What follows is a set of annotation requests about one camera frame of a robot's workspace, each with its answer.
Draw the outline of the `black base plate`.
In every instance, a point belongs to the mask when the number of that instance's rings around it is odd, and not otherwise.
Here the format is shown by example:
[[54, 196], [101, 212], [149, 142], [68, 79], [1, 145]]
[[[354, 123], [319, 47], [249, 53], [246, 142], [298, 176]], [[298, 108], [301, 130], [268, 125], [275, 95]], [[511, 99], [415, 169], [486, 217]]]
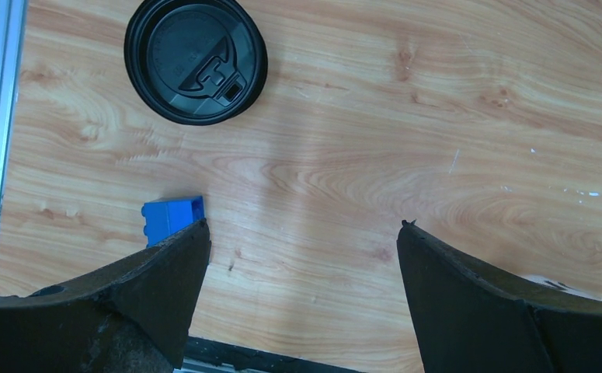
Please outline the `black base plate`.
[[348, 368], [273, 354], [262, 350], [189, 336], [184, 357], [216, 367], [232, 367], [236, 371], [261, 372], [355, 372]]

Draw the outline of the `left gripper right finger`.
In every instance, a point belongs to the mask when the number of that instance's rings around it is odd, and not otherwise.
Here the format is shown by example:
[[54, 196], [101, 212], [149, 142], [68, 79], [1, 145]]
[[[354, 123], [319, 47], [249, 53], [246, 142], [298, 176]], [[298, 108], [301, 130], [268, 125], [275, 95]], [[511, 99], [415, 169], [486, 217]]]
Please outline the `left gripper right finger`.
[[602, 372], [602, 301], [470, 256], [404, 221], [398, 261], [427, 372]]

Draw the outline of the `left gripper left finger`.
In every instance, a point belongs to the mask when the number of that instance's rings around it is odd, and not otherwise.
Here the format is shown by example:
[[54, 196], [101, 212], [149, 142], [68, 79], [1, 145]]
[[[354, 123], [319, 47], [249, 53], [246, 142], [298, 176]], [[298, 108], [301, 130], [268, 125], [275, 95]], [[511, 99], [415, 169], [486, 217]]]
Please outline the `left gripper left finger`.
[[171, 372], [211, 254], [205, 219], [26, 296], [0, 297], [0, 372]]

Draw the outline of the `blue toy brick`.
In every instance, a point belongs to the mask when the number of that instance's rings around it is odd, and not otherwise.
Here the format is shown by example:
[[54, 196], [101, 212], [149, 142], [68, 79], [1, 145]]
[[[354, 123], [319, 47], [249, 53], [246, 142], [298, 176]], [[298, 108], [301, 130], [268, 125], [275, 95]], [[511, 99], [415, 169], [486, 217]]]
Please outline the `blue toy brick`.
[[202, 218], [205, 218], [204, 199], [201, 196], [157, 200], [141, 208], [144, 218], [144, 236], [147, 247], [167, 239]]

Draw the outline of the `stack of black lids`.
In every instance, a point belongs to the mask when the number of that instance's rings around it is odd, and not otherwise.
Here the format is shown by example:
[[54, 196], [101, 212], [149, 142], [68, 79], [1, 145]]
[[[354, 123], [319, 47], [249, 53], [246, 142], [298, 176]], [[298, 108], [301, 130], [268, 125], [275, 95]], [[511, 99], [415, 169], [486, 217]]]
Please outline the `stack of black lids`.
[[237, 1], [144, 1], [127, 25], [124, 62], [135, 91], [158, 115], [207, 126], [254, 104], [269, 60]]

